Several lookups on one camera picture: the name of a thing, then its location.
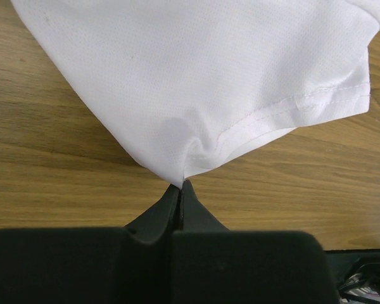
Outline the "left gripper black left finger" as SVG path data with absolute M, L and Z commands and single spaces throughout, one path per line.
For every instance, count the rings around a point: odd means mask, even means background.
M 162 197 L 123 228 L 113 288 L 117 303 L 168 303 L 170 251 L 178 228 L 180 189 Z

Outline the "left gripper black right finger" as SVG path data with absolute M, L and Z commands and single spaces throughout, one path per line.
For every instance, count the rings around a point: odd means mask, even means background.
M 226 287 L 219 237 L 229 230 L 199 201 L 185 180 L 180 191 L 178 227 L 172 234 L 171 303 L 217 303 Z

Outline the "white t-shirt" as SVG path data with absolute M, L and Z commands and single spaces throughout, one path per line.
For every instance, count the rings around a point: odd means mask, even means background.
M 380 1 L 14 1 L 99 121 L 176 186 L 367 112 Z

